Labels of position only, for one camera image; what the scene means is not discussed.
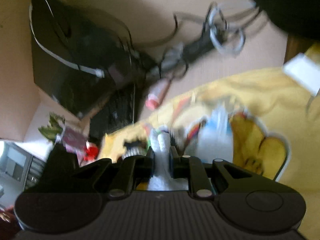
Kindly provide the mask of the blue wet wipes packet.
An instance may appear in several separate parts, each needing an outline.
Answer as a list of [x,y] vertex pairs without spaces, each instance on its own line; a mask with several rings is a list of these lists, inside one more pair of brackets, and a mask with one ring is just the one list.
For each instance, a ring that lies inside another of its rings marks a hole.
[[218,106],[199,131],[196,156],[211,164],[214,159],[233,161],[233,132],[225,107]]

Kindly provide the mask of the red toy car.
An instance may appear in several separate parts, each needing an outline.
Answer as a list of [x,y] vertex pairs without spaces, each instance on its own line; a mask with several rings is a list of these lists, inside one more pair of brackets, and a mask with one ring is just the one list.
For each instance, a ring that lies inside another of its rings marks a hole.
[[92,163],[97,159],[99,154],[99,148],[95,143],[86,142],[86,146],[84,147],[84,154],[80,161],[80,166],[85,166],[89,163]]

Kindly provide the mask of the pink plant box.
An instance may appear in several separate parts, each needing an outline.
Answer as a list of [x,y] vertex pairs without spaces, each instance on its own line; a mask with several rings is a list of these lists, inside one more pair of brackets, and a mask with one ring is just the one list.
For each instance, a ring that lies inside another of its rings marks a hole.
[[79,129],[68,125],[56,136],[56,143],[62,144],[67,152],[76,154],[78,162],[83,161],[86,142],[87,137]]

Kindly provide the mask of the green potted plant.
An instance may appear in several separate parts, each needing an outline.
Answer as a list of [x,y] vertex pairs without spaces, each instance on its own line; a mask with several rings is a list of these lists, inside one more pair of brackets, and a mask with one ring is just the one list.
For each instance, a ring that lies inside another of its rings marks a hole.
[[40,134],[45,137],[49,142],[55,144],[56,137],[61,135],[65,127],[65,117],[54,112],[49,113],[49,122],[47,126],[38,128]]

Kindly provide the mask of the yellow cartoon cloth mat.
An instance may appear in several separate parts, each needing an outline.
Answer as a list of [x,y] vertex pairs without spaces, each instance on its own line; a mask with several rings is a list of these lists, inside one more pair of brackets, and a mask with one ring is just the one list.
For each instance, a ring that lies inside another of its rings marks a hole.
[[319,98],[281,68],[258,69],[207,83],[171,100],[153,112],[145,123],[168,124],[182,102],[189,102],[189,118],[204,115],[199,102],[231,97],[258,118],[270,132],[290,143],[291,157],[280,181],[299,191],[306,200],[306,216],[300,230],[308,239],[319,239]]

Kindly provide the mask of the black keyboard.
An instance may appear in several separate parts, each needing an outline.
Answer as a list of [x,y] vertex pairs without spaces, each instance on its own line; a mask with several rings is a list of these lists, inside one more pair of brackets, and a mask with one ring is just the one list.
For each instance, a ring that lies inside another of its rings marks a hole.
[[98,141],[136,119],[136,85],[131,83],[116,90],[103,108],[90,120],[89,138]]

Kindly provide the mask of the pink tube bottle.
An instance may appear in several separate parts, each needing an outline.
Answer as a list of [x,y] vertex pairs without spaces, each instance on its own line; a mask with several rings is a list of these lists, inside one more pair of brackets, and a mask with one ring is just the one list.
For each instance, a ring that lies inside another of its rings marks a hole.
[[171,85],[171,80],[161,79],[149,89],[148,96],[145,101],[145,106],[151,110],[156,110],[163,102],[168,89]]

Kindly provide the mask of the black computer monitor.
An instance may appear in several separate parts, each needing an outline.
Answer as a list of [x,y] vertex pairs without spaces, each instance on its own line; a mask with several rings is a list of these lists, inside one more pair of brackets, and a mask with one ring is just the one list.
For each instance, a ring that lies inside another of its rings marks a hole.
[[144,79],[117,36],[60,0],[29,6],[35,84],[77,118],[115,90]]

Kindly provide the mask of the black power adapter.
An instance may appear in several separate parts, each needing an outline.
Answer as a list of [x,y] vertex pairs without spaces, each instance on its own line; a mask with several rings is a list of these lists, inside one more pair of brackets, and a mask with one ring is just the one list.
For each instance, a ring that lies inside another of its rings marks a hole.
[[197,40],[183,47],[182,59],[186,63],[193,63],[214,49],[215,47],[211,41],[210,33],[206,32]]

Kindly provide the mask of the black round speaker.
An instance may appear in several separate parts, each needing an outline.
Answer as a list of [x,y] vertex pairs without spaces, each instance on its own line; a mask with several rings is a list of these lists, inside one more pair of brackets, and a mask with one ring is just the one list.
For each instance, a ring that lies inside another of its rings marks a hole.
[[319,0],[253,0],[281,30],[319,42]]

